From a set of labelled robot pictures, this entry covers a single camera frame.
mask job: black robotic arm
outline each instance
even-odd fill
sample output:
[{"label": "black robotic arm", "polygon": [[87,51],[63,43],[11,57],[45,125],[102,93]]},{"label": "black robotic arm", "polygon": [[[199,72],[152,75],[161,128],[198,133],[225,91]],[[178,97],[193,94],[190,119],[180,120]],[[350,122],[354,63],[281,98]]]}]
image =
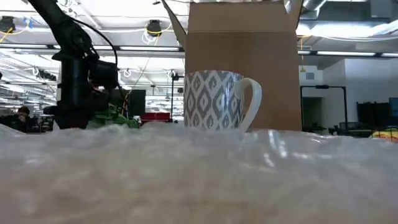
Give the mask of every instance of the black robotic arm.
[{"label": "black robotic arm", "polygon": [[28,0],[51,28],[61,50],[52,58],[61,61],[57,105],[44,109],[61,129],[86,128],[95,111],[106,110],[108,99],[91,84],[111,90],[118,86],[115,63],[99,60],[90,36],[66,15],[56,0]]}]

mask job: white mug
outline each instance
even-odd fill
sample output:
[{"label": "white mug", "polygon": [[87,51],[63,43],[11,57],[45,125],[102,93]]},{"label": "white mug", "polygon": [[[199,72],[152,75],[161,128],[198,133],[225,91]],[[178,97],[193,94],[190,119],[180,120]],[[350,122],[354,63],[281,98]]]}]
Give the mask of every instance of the white mug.
[{"label": "white mug", "polygon": [[[261,104],[260,84],[234,72],[205,70],[188,73],[184,83],[185,126],[247,131]],[[252,100],[243,119],[243,93],[250,85]]]}]

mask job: ceiling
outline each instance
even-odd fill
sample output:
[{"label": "ceiling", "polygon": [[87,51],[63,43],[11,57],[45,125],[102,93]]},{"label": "ceiling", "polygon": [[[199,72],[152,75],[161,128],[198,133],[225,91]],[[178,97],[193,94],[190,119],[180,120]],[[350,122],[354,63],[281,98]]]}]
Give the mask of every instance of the ceiling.
[{"label": "ceiling", "polygon": [[[0,84],[0,109],[7,105],[32,104],[37,112],[43,105],[55,104],[55,85],[49,80],[37,78],[39,70],[57,76],[60,63],[51,59],[57,49],[40,45],[56,45],[46,22],[36,11],[22,0],[0,0],[0,15],[14,17],[16,31],[5,36],[0,43],[0,72],[3,80],[18,85]],[[168,0],[183,27],[188,27],[189,3],[187,0]],[[86,22],[101,31],[114,45],[179,47],[162,4],[156,0],[58,0],[59,6],[70,16]],[[303,14],[297,34],[305,36],[298,41],[298,49],[334,51],[398,52],[395,24],[397,4],[390,0],[367,2],[328,1],[317,16]],[[146,25],[158,19],[163,29],[159,39],[146,35]],[[97,34],[86,29],[93,45],[107,43]],[[35,44],[33,49],[5,49],[1,44]],[[103,60],[113,62],[110,50],[99,50]],[[170,52],[120,51],[119,81],[123,88],[132,86],[147,90],[147,95],[167,96],[171,94],[171,72],[184,73],[184,55],[178,50]],[[339,60],[336,57],[306,56],[306,65],[317,65],[321,69]],[[175,82],[182,87],[183,80]],[[170,103],[163,98],[154,98],[147,105],[150,111],[169,111]],[[182,114],[182,104],[175,107]]]}]

